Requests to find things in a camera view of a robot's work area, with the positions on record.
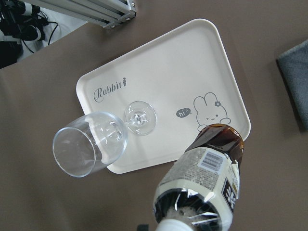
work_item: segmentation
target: brown tabletop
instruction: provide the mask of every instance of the brown tabletop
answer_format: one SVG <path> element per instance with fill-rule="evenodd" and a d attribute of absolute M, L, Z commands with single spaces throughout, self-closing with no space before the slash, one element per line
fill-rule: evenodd
<path fill-rule="evenodd" d="M 142 223 L 155 230 L 154 192 L 173 163 L 76 179 L 57 166 L 51 143 L 59 128 L 83 115 L 76 96 L 83 74 L 195 18 L 218 28 L 252 124 L 231 230 L 307 230 L 308 132 L 276 58 L 308 38 L 308 1 L 136 6 L 129 23 L 112 30 L 87 23 L 0 70 L 1 230 L 134 231 Z"/>

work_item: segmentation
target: speech bubble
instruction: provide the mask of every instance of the speech bubble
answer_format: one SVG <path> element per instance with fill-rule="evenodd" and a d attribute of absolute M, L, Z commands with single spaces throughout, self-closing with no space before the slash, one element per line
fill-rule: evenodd
<path fill-rule="evenodd" d="M 188 107 L 181 108 L 176 113 L 177 117 L 180 117 L 180 118 L 184 118 L 184 117 L 188 116 L 189 114 L 191 114 L 191 110 Z"/>

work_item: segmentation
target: white floor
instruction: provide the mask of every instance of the white floor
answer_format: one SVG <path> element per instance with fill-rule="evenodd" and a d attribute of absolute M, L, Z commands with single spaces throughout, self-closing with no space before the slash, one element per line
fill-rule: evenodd
<path fill-rule="evenodd" d="M 74 18 L 74 17 L 68 16 L 62 13 L 54 12 L 54 11 L 51 11 L 45 8 L 41 8 L 41 11 L 46 13 L 46 15 L 48 16 L 48 21 L 57 22 L 59 24 L 55 32 L 53 33 L 50 44 L 52 44 L 56 40 L 64 37 L 68 33 L 76 30 L 77 28 L 79 28 L 80 26 L 86 23 L 86 21 L 83 21 L 81 19 Z M 48 41 L 52 33 L 52 30 L 54 29 L 55 26 L 56 24 L 49 23 L 49 25 L 44 27 L 44 32 L 45 32 L 46 37 L 43 41 L 25 41 L 26 45 L 33 52 L 36 52 L 46 47 L 48 45 Z M 32 54 L 24 44 L 22 45 L 23 45 L 24 53 L 18 58 L 18 61 Z"/>

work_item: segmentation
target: glass base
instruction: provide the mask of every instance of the glass base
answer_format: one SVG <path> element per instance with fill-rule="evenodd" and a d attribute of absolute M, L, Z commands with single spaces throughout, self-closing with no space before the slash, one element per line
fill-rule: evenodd
<path fill-rule="evenodd" d="M 154 108 L 144 101 L 132 102 L 125 110 L 124 118 L 128 129 L 136 135 L 148 135 L 157 121 Z"/>

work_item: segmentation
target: metal frame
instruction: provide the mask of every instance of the metal frame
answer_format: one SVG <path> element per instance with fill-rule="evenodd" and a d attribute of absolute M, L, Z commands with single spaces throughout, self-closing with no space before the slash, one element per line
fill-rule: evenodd
<path fill-rule="evenodd" d="M 111 29 L 136 16 L 133 0 L 22 0 Z"/>

